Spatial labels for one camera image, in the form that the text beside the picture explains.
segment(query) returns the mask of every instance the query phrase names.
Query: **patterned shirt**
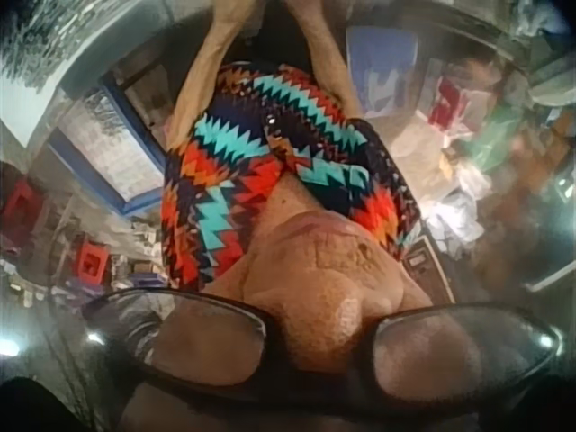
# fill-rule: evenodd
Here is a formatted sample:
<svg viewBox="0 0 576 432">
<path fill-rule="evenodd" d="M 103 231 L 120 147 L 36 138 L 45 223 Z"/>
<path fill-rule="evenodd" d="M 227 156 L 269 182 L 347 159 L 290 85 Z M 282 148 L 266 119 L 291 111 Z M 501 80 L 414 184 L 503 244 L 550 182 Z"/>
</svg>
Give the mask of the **patterned shirt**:
<svg viewBox="0 0 576 432">
<path fill-rule="evenodd" d="M 167 155 L 163 253 L 174 287 L 201 290 L 248 250 L 283 173 L 401 259 L 419 208 L 372 126 L 298 69 L 234 63 L 218 75 L 190 138 Z"/>
</svg>

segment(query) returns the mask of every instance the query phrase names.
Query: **blue object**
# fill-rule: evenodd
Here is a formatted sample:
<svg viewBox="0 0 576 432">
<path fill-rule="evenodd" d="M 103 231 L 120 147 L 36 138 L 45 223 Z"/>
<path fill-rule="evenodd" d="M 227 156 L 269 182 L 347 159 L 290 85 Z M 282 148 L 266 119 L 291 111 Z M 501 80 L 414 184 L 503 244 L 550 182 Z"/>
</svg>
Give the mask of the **blue object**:
<svg viewBox="0 0 576 432">
<path fill-rule="evenodd" d="M 364 117 L 390 115 L 406 104 L 418 39 L 404 30 L 350 27 L 346 32 L 348 67 Z"/>
</svg>

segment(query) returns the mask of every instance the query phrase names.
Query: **person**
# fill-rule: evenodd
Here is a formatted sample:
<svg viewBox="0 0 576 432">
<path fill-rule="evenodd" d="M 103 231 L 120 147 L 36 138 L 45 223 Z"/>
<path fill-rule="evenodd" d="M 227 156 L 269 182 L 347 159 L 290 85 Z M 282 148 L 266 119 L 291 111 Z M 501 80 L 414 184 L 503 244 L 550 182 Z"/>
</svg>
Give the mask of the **person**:
<svg viewBox="0 0 576 432">
<path fill-rule="evenodd" d="M 337 372 L 369 322 L 431 305 L 399 262 L 419 208 L 361 120 L 320 0 L 285 1 L 313 78 L 263 62 L 221 67 L 257 4 L 213 2 L 178 97 L 162 205 L 166 270 L 177 289 L 270 312 L 299 367 Z"/>
</svg>

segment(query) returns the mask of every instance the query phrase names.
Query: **red stool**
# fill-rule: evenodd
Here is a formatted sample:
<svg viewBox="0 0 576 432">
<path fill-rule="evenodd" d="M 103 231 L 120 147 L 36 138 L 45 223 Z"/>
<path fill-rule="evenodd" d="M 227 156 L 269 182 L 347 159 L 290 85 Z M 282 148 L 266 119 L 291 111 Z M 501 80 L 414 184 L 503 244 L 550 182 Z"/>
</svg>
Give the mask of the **red stool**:
<svg viewBox="0 0 576 432">
<path fill-rule="evenodd" d="M 81 281 L 99 285 L 110 253 L 105 247 L 93 245 L 87 240 L 82 242 L 76 255 L 76 274 Z"/>
<path fill-rule="evenodd" d="M 44 200 L 34 191 L 25 178 L 16 182 L 2 211 L 2 233 L 17 247 L 30 239 Z"/>
</svg>

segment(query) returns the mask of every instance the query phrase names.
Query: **red object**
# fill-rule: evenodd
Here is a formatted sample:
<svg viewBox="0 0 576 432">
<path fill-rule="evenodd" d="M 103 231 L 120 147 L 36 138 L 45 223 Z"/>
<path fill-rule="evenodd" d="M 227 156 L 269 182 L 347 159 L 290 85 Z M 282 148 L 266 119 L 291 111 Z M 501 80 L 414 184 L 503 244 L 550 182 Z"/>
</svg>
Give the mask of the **red object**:
<svg viewBox="0 0 576 432">
<path fill-rule="evenodd" d="M 76 274 L 87 284 L 99 285 L 110 253 L 105 247 L 84 240 L 76 255 Z"/>
<path fill-rule="evenodd" d="M 442 76 L 438 86 L 439 97 L 428 117 L 428 123 L 438 126 L 441 131 L 451 128 L 455 119 L 462 115 L 468 101 L 458 87 Z"/>
<path fill-rule="evenodd" d="M 25 178 L 16 182 L 2 211 L 2 233 L 17 247 L 30 239 L 44 199 L 34 191 Z"/>
</svg>

